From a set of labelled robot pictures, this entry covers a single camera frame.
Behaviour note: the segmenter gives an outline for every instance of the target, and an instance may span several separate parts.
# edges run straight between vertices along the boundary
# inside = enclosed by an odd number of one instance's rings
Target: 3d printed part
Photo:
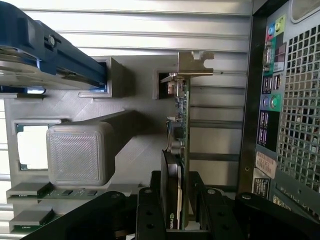
[[[106,184],[115,173],[115,156],[143,126],[141,115],[133,110],[52,126],[46,134],[50,181]]]

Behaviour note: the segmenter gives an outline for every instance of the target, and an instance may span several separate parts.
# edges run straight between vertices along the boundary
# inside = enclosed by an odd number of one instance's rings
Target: gray plastic housing
[[[115,173],[114,129],[107,122],[57,124],[46,134],[48,175],[54,185],[102,186]]]

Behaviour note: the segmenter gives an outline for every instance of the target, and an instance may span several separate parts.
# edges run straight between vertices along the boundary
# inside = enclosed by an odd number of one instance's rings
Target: rear panel
[[[267,19],[252,191],[320,221],[320,12]]]

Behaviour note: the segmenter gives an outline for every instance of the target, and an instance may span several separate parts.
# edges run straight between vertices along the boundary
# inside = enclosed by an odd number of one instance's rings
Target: sticker label
[[[255,158],[255,166],[264,172],[268,177],[275,179],[277,163],[271,157],[257,151]]]
[[[269,190],[269,178],[255,178],[253,183],[253,193],[267,199]]]

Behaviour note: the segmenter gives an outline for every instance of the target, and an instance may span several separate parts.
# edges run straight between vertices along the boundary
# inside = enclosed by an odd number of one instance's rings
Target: ventilation grille
[[[319,129],[320,25],[289,40],[277,146],[280,170],[317,193],[320,193]]]

